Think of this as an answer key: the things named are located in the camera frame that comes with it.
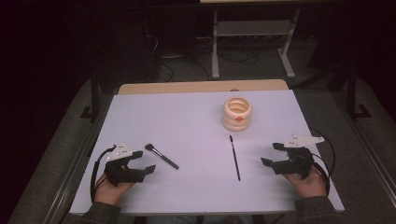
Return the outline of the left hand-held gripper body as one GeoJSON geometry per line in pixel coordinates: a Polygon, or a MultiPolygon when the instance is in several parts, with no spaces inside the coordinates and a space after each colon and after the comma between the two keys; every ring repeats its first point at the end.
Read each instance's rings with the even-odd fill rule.
{"type": "Polygon", "coordinates": [[[132,151],[124,142],[121,142],[106,157],[105,174],[108,181],[117,186],[119,183],[141,183],[145,176],[145,169],[131,169],[132,151]]]}

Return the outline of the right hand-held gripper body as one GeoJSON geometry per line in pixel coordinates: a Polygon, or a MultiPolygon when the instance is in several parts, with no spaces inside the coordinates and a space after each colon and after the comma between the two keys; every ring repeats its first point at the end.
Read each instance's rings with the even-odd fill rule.
{"type": "Polygon", "coordinates": [[[281,143],[287,149],[288,159],[285,161],[274,161],[273,170],[277,175],[299,174],[302,178],[308,176],[314,159],[307,146],[322,143],[323,137],[305,136],[293,134],[286,143],[281,143]]]}

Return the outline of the black makeup brush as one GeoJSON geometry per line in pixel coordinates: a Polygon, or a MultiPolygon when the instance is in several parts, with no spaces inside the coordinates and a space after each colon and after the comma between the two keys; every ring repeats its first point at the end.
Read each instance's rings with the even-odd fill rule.
{"type": "Polygon", "coordinates": [[[174,163],[173,161],[171,161],[170,159],[168,159],[165,155],[163,155],[154,145],[152,144],[147,144],[145,145],[145,149],[154,152],[155,154],[157,154],[163,161],[165,161],[166,163],[168,163],[169,165],[171,165],[173,168],[175,168],[176,170],[179,169],[179,166],[174,163]]]}

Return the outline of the cream ribbed brush holder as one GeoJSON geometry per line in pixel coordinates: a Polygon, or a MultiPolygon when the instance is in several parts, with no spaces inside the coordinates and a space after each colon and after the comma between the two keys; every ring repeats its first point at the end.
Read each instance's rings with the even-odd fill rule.
{"type": "Polygon", "coordinates": [[[223,126],[232,132],[242,132],[250,124],[253,107],[248,99],[233,97],[223,105],[223,126]]]}

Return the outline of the person's left hand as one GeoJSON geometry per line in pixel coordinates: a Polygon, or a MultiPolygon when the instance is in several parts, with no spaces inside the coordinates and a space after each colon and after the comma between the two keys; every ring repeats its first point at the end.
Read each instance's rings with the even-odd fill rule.
{"type": "Polygon", "coordinates": [[[106,178],[101,175],[95,186],[93,200],[96,203],[106,203],[117,205],[124,194],[126,194],[134,185],[134,183],[119,183],[117,186],[112,185],[106,178]]]}

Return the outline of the person's right hand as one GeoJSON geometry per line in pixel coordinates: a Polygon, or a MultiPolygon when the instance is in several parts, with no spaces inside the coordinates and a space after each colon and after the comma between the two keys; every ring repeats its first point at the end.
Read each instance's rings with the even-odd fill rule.
{"type": "Polygon", "coordinates": [[[297,175],[284,175],[284,177],[302,197],[311,198],[327,195],[325,182],[320,172],[314,166],[311,167],[308,177],[305,179],[301,179],[297,175]]]}

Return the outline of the white table cover board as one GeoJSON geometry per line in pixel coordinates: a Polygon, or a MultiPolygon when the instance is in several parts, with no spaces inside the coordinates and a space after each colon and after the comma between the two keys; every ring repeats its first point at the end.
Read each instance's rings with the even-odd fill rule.
{"type": "Polygon", "coordinates": [[[106,115],[91,159],[124,142],[141,150],[131,167],[155,171],[122,198],[123,213],[135,216],[220,215],[291,212],[298,193],[261,158],[283,161],[273,143],[293,134],[309,135],[292,91],[244,91],[253,107],[248,128],[239,133],[222,125],[230,91],[117,95],[106,115]],[[233,137],[241,181],[237,180],[229,135],[233,137]],[[179,166],[176,170],[145,145],[154,145],[179,166]]]}

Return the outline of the black metal stand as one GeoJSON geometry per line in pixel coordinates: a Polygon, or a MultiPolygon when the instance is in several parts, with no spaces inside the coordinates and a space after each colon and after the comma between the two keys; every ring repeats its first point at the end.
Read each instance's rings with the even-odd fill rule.
{"type": "Polygon", "coordinates": [[[97,82],[96,71],[91,73],[91,105],[85,106],[80,117],[82,119],[90,119],[94,122],[99,114],[99,85],[97,82]]]}
{"type": "Polygon", "coordinates": [[[352,120],[370,118],[371,114],[365,105],[356,104],[357,76],[353,66],[350,66],[346,88],[346,111],[352,120]]]}

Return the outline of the wooden table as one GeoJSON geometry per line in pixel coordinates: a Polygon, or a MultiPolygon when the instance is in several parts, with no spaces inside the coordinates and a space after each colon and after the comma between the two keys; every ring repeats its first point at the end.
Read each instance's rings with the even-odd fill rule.
{"type": "Polygon", "coordinates": [[[141,83],[122,85],[118,95],[214,91],[283,91],[288,88],[287,83],[282,79],[141,83]]]}

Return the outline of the aluminium rail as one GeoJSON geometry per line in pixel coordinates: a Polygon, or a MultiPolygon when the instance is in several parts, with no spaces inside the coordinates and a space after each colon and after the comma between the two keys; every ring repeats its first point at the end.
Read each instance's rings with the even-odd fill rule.
{"type": "Polygon", "coordinates": [[[380,184],[382,185],[384,191],[387,193],[389,199],[396,207],[396,182],[393,180],[389,171],[385,167],[384,163],[380,160],[377,153],[375,152],[374,145],[369,141],[369,138],[364,133],[362,127],[358,123],[357,119],[353,119],[351,115],[348,114],[346,108],[346,102],[343,100],[339,93],[333,93],[332,98],[337,104],[338,108],[342,111],[345,120],[350,126],[353,133],[359,139],[363,150],[365,151],[370,164],[374,169],[375,176],[378,178],[380,184]]]}
{"type": "Polygon", "coordinates": [[[80,117],[84,107],[91,105],[91,96],[77,97],[63,118],[49,145],[47,171],[58,186],[42,224],[59,224],[69,211],[112,99],[111,94],[99,95],[99,114],[94,122],[80,117]]]}

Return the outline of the grey metal desk frame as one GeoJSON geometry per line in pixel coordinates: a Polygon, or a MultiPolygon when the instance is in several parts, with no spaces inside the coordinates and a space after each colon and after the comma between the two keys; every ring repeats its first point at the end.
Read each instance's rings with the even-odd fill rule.
{"type": "Polygon", "coordinates": [[[277,49],[277,54],[287,78],[294,79],[295,73],[288,58],[288,51],[303,9],[303,2],[308,3],[308,0],[200,0],[200,5],[205,7],[228,6],[241,9],[242,7],[253,6],[254,4],[257,4],[258,7],[263,5],[269,6],[270,4],[279,7],[281,4],[284,4],[288,5],[292,11],[288,19],[220,21],[219,10],[215,9],[213,12],[212,25],[212,77],[214,79],[220,78],[218,53],[219,37],[285,36],[286,40],[283,46],[277,49]]]}

